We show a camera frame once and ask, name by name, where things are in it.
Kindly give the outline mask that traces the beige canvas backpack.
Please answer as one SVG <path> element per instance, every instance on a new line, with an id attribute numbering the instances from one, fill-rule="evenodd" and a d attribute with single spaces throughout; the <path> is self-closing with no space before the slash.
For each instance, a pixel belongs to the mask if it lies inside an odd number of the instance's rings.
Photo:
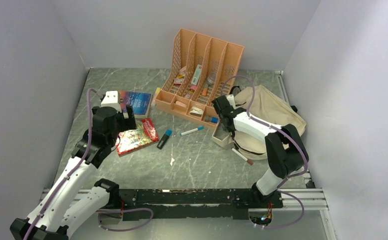
<path id="1" fill-rule="evenodd" d="M 253 90 L 246 87 L 234 96 L 236 106 L 246 109 L 252 102 L 250 113 L 272 124 L 285 126 L 292 124 L 301 136 L 307 123 L 281 98 L 273 94 L 262 85 L 255 87 L 255 97 L 252 99 Z M 249 160 L 265 160 L 267 158 L 266 146 L 253 136 L 235 131 L 232 142 L 236 150 Z"/>

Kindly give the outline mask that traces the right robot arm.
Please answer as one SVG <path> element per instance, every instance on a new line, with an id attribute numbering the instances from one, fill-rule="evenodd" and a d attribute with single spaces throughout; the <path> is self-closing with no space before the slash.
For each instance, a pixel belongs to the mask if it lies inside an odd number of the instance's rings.
<path id="1" fill-rule="evenodd" d="M 255 206 L 264 207 L 270 194 L 288 179 L 306 173 L 309 157 L 294 125 L 269 123 L 248 109 L 234 108 L 224 95 L 212 100 L 212 104 L 225 130 L 248 134 L 266 146 L 269 168 L 253 185 L 251 199 Z"/>

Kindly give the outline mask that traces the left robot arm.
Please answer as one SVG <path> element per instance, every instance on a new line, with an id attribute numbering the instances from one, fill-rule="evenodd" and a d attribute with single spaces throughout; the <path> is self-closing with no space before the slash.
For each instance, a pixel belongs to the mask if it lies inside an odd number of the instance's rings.
<path id="1" fill-rule="evenodd" d="M 132 106 L 128 116 L 110 106 L 88 112 L 88 129 L 75 145 L 68 163 L 46 197 L 26 218 L 16 218 L 10 231 L 16 240 L 67 240 L 91 214 L 102 207 L 121 207 L 119 185 L 97 181 L 81 202 L 71 205 L 84 181 L 110 155 L 119 133 L 136 129 Z"/>

